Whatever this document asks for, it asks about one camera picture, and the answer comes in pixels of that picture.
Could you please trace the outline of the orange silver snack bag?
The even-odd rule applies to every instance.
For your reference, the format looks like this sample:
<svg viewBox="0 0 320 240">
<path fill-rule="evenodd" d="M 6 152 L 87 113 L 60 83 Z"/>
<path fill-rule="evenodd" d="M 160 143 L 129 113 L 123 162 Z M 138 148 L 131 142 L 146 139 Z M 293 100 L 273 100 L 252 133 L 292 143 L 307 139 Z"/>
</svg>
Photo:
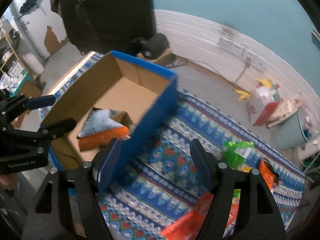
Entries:
<svg viewBox="0 0 320 240">
<path fill-rule="evenodd" d="M 126 111 L 93 107 L 77 134 L 81 152 L 101 148 L 113 139 L 129 139 L 133 125 Z"/>
</svg>

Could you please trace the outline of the red fries snack bag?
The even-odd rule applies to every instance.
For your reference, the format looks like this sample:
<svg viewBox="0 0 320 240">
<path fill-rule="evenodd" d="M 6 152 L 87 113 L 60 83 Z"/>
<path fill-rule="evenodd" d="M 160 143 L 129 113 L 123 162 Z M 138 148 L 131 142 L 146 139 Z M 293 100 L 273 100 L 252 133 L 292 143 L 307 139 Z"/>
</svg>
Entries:
<svg viewBox="0 0 320 240">
<path fill-rule="evenodd" d="M 227 236 L 234 230 L 235 221 L 238 214 L 240 202 L 240 189 L 233 192 L 233 200 L 229 213 L 227 225 L 223 236 Z M 167 226 L 161 231 L 165 239 L 195 239 L 199 230 L 204 223 L 204 219 L 213 200 L 213 195 L 205 192 L 198 199 L 197 204 L 186 215 L 180 217 L 176 222 Z"/>
</svg>

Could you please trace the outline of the green snack bag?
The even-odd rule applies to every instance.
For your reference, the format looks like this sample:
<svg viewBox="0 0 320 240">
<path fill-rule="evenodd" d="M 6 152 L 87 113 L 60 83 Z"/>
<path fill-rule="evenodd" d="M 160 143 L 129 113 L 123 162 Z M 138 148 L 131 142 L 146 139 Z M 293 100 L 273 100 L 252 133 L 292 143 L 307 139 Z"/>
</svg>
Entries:
<svg viewBox="0 0 320 240">
<path fill-rule="evenodd" d="M 222 146 L 221 161 L 234 170 L 243 165 L 254 148 L 250 141 L 228 141 Z"/>
</svg>

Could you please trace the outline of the patterned blue cloth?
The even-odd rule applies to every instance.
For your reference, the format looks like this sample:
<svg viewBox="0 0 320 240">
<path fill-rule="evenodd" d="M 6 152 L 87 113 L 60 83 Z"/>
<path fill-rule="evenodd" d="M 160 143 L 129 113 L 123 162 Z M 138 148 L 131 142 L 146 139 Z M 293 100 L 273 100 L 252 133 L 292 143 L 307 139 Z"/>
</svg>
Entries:
<svg viewBox="0 0 320 240">
<path fill-rule="evenodd" d="M 57 83 L 56 100 L 86 70 L 105 55 L 92 53 Z M 258 169 L 267 159 L 281 178 L 272 191 L 283 224 L 289 226 L 302 200 L 302 172 L 238 122 L 177 85 L 177 108 L 146 146 L 129 162 L 121 176 L 98 194 L 106 225 L 124 239 L 164 239 L 161 231 L 186 215 L 205 193 L 189 153 L 199 139 L 206 151 L 221 157 L 228 141 L 250 141 L 254 148 L 241 169 Z"/>
</svg>

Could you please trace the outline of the blue cardboard box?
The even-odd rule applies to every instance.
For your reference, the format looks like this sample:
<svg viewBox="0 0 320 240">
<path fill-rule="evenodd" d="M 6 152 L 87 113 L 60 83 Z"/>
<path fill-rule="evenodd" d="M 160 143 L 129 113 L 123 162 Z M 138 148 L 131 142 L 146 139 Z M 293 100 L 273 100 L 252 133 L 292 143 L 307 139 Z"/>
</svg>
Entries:
<svg viewBox="0 0 320 240">
<path fill-rule="evenodd" d="M 57 99 L 42 125 L 73 118 L 73 131 L 52 142 L 49 159 L 61 171 L 92 161 L 98 150 L 80 152 L 76 139 L 93 107 L 126 111 L 133 122 L 131 138 L 121 141 L 114 178 L 147 145 L 177 108 L 177 74 L 156 64 L 111 51 L 86 70 Z"/>
</svg>

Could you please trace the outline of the orange black snack bag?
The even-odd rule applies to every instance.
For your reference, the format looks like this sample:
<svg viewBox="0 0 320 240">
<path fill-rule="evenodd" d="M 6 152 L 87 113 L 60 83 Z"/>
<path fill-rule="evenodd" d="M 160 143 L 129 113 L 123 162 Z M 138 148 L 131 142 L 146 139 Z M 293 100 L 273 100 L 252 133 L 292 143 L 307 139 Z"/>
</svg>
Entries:
<svg viewBox="0 0 320 240">
<path fill-rule="evenodd" d="M 265 158 L 259 160 L 258 170 L 263 176 L 268 188 L 272 192 L 281 182 L 279 174 L 277 174 L 271 163 Z"/>
</svg>

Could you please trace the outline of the banana peel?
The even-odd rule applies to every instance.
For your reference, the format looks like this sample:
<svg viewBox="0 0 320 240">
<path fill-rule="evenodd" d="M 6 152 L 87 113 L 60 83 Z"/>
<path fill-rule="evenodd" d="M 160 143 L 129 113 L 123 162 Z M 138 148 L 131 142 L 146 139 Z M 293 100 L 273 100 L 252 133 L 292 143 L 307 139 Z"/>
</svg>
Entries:
<svg viewBox="0 0 320 240">
<path fill-rule="evenodd" d="M 239 101 L 247 100 L 251 96 L 250 93 L 248 93 L 246 91 L 243 91 L 243 90 L 240 90 L 240 89 L 233 88 L 233 91 L 236 92 L 236 94 L 238 94 L 238 96 L 239 96 L 238 100 Z"/>
</svg>

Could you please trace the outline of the red white paper bag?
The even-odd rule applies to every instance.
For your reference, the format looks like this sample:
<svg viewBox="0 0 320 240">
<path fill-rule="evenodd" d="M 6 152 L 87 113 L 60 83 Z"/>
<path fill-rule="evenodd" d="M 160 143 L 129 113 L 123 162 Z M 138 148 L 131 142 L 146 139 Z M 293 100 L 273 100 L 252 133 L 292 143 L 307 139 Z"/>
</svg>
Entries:
<svg viewBox="0 0 320 240">
<path fill-rule="evenodd" d="M 258 79 L 255 90 L 250 93 L 246 103 L 252 126 L 263 126 L 281 103 L 279 85 L 272 80 Z"/>
</svg>

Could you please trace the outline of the light blue trash bin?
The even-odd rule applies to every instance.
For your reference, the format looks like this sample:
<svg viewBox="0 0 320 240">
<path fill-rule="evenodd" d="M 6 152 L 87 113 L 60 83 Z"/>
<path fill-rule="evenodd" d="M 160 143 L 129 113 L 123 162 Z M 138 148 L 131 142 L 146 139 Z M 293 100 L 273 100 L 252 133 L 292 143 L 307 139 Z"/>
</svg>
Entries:
<svg viewBox="0 0 320 240">
<path fill-rule="evenodd" d="M 297 111 L 278 126 L 274 138 L 278 149 L 288 150 L 310 142 L 312 134 Z"/>
</svg>

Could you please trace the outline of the white carton box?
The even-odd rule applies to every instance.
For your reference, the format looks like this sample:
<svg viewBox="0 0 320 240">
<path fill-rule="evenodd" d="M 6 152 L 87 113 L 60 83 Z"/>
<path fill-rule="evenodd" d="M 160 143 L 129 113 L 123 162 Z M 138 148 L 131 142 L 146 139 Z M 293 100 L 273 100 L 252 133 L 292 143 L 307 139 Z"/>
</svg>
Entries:
<svg viewBox="0 0 320 240">
<path fill-rule="evenodd" d="M 295 97 L 292 100 L 282 101 L 274 113 L 269 117 L 268 121 L 266 122 L 266 127 L 272 128 L 273 126 L 281 124 L 294 113 L 296 113 L 300 105 L 301 102 L 298 97 Z"/>
</svg>

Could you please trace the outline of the black cabinet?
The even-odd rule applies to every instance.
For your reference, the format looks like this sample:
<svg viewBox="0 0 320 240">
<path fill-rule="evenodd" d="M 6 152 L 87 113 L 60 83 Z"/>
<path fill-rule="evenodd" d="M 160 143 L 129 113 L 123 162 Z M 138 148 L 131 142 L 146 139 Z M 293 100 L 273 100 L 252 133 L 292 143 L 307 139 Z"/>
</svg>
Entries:
<svg viewBox="0 0 320 240">
<path fill-rule="evenodd" d="M 132 42 L 156 32 L 152 0 L 50 0 L 71 44 L 87 54 L 116 50 L 131 54 Z"/>
</svg>

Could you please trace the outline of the black spotlight lamp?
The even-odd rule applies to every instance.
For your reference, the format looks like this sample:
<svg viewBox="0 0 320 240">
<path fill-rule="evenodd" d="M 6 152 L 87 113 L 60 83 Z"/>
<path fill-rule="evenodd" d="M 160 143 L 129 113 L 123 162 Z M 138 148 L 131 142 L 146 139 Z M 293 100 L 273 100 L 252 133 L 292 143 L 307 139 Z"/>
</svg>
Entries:
<svg viewBox="0 0 320 240">
<path fill-rule="evenodd" d="M 156 33 L 149 40 L 139 37 L 131 42 L 131 54 L 139 53 L 148 60 L 159 58 L 169 48 L 169 41 L 164 34 Z"/>
</svg>

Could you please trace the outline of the white wall socket strip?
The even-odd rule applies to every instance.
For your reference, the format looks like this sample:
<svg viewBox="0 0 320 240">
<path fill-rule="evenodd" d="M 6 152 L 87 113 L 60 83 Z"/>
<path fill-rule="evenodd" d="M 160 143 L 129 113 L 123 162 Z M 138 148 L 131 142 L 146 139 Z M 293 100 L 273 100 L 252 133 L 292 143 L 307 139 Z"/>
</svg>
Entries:
<svg viewBox="0 0 320 240">
<path fill-rule="evenodd" d="M 239 45 L 224 37 L 219 38 L 218 46 L 220 49 L 232 54 L 233 56 L 249 63 L 255 68 L 265 71 L 268 68 L 267 62 L 255 52 Z"/>
</svg>

